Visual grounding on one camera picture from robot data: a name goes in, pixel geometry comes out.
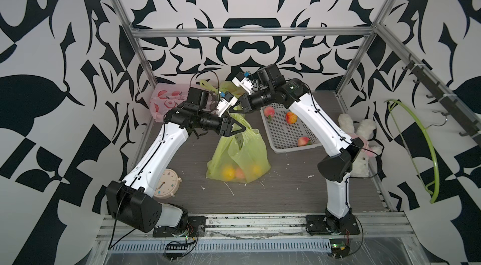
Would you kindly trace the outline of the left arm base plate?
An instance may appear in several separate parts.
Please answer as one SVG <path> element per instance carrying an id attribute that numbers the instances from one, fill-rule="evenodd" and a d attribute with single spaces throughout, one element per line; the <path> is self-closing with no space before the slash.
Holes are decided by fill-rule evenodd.
<path id="1" fill-rule="evenodd" d="M 153 237 L 185 237 L 203 236 L 207 218 L 205 216 L 184 216 L 176 227 L 156 226 Z"/>

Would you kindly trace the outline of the white plastic basket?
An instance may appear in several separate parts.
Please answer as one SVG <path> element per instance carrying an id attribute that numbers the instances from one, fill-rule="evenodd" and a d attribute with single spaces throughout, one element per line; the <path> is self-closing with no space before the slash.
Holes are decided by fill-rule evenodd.
<path id="1" fill-rule="evenodd" d="M 268 136 L 269 145 L 275 153 L 297 152 L 322 146 L 314 133 L 312 133 L 301 119 L 298 119 L 293 125 L 286 123 L 285 115 L 289 110 L 282 104 L 272 103 L 269 106 L 272 106 L 276 111 L 274 118 L 268 119 L 264 116 L 263 110 L 265 107 L 261 109 L 260 113 Z M 298 139 L 300 137 L 310 138 L 311 145 L 298 147 Z"/>

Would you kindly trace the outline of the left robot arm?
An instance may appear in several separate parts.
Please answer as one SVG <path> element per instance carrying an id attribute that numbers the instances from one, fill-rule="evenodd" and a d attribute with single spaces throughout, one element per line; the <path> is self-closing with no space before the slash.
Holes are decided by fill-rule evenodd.
<path id="1" fill-rule="evenodd" d="M 214 111 L 206 110 L 209 92 L 190 88 L 186 101 L 170 109 L 154 143 L 141 161 L 122 181 L 112 181 L 106 189 L 108 208 L 115 222 L 122 222 L 141 232 L 155 227 L 169 227 L 176 233 L 187 228 L 187 211 L 179 206 L 154 199 L 158 183 L 180 147 L 198 128 L 230 137 L 245 127 L 228 114 L 237 104 L 230 92 L 222 92 Z"/>

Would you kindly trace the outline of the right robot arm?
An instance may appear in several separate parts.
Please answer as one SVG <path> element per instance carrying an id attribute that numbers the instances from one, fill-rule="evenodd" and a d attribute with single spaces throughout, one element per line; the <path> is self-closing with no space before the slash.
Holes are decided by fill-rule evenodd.
<path id="1" fill-rule="evenodd" d="M 324 147 L 327 157 L 318 163 L 326 179 L 327 215 L 338 220 L 351 212 L 349 203 L 350 172 L 364 144 L 352 139 L 321 109 L 310 88 L 300 79 L 287 80 L 277 65 L 268 65 L 253 74 L 239 72 L 232 80 L 245 94 L 239 97 L 240 113 L 251 113 L 272 103 L 293 112 L 312 131 Z"/>

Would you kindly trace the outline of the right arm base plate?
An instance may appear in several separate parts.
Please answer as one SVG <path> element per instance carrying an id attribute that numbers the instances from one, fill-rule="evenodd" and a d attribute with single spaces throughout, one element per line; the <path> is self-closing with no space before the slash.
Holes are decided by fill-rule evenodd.
<path id="1" fill-rule="evenodd" d="M 337 218 L 330 213 L 326 215 L 307 215 L 306 232 L 310 235 L 360 235 L 359 224 L 352 213 L 348 213 L 342 218 Z"/>

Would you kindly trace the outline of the green avocado plastic bag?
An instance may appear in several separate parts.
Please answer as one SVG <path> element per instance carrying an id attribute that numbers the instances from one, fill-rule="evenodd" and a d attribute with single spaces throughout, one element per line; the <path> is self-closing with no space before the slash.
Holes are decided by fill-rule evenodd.
<path id="1" fill-rule="evenodd" d="M 270 171 L 271 165 L 268 161 L 267 148 L 259 130 L 252 128 L 243 115 L 235 113 L 232 117 L 243 124 L 246 127 L 246 131 L 235 136 L 220 138 L 212 159 L 207 163 L 206 177 L 222 181 L 222 168 L 226 165 L 231 165 L 235 169 L 240 167 L 244 171 L 246 179 L 245 181 L 233 179 L 229 182 L 248 184 L 260 178 L 255 178 L 251 175 L 251 166 L 253 164 L 262 166 L 265 174 Z"/>

